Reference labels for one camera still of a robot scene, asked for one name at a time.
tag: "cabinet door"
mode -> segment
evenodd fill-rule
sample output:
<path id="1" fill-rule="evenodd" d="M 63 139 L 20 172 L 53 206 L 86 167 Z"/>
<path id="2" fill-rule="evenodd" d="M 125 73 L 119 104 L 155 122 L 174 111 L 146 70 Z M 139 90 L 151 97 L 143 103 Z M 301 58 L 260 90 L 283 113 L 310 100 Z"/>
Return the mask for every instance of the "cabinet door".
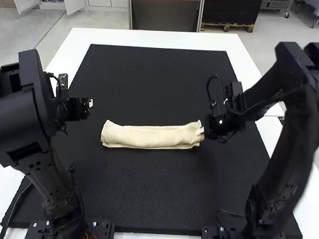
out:
<path id="1" fill-rule="evenodd" d="M 112 6 L 128 7 L 128 0 L 111 0 Z"/>
<path id="2" fill-rule="evenodd" d="M 85 7 L 85 0 L 64 0 L 66 14 L 71 15 Z"/>
<path id="3" fill-rule="evenodd" d="M 111 0 L 89 0 L 90 6 L 111 6 Z"/>
<path id="4" fill-rule="evenodd" d="M 14 0 L 18 13 L 24 13 L 40 4 L 40 0 Z"/>

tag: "white cabinet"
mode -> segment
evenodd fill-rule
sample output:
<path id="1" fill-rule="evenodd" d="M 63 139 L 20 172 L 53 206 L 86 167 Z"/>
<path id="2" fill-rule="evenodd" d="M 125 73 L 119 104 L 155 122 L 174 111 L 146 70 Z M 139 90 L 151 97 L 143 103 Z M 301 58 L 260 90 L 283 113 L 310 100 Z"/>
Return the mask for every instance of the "white cabinet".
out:
<path id="1" fill-rule="evenodd" d="M 128 7 L 127 0 L 111 0 L 112 7 Z"/>
<path id="2" fill-rule="evenodd" d="M 89 0 L 90 6 L 111 6 L 111 0 Z"/>
<path id="3" fill-rule="evenodd" d="M 66 9 L 71 15 L 78 10 L 98 11 L 128 11 L 128 0 L 64 0 L 64 2 L 49 2 L 42 0 L 14 0 L 19 14 L 40 5 L 41 9 Z"/>
<path id="4" fill-rule="evenodd" d="M 40 0 L 14 0 L 16 8 L 19 12 L 19 14 L 26 12 L 28 10 L 30 10 L 31 8 L 41 4 Z M 50 3 L 50 9 L 54 9 L 54 4 L 55 3 Z M 64 4 L 65 4 L 65 9 L 66 9 L 66 13 L 68 15 L 71 15 L 73 13 L 75 13 L 76 11 L 82 9 L 85 7 L 85 0 L 64 0 Z"/>
<path id="5" fill-rule="evenodd" d="M 14 0 L 14 2 L 19 14 L 40 4 L 40 0 Z"/>

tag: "black rubber mat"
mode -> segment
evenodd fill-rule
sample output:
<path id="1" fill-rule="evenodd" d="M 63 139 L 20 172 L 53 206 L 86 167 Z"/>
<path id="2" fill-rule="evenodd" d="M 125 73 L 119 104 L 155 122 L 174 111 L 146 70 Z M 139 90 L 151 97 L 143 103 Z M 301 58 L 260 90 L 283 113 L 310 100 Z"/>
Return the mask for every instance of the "black rubber mat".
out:
<path id="1" fill-rule="evenodd" d="M 110 219 L 117 231 L 199 235 L 202 226 L 217 224 L 220 208 L 244 213 L 251 185 L 269 160 L 254 123 L 226 144 L 206 139 L 191 150 L 106 148 L 100 142 L 107 119 L 122 125 L 203 121 L 211 74 L 224 84 L 237 80 L 226 52 L 90 46 L 70 93 L 94 99 L 91 115 L 69 123 L 69 136 L 54 140 L 63 164 L 77 164 L 88 217 Z M 211 91 L 222 100 L 219 82 Z M 41 207 L 33 189 L 11 226 L 44 219 Z M 302 237 L 293 216 L 285 234 Z"/>

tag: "beige towel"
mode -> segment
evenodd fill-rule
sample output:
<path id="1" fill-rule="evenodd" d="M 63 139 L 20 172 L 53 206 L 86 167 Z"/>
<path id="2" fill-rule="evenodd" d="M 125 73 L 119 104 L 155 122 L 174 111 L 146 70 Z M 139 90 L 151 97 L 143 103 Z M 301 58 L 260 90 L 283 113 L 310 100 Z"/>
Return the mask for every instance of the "beige towel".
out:
<path id="1" fill-rule="evenodd" d="M 204 140 L 200 120 L 175 126 L 121 126 L 107 120 L 101 141 L 104 146 L 144 149 L 189 149 Z"/>

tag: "wooden pallet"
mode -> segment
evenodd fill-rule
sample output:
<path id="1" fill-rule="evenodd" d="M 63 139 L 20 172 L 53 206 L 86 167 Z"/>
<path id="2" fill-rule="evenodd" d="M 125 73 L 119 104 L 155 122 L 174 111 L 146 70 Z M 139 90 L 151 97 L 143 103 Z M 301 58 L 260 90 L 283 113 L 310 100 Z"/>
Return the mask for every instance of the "wooden pallet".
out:
<path id="1" fill-rule="evenodd" d="M 230 24 L 230 23 L 206 23 L 202 22 L 200 26 L 200 30 L 204 31 L 206 26 L 222 26 L 225 32 L 229 31 L 231 26 L 240 26 L 246 29 L 248 33 L 252 33 L 254 30 L 255 24 Z"/>

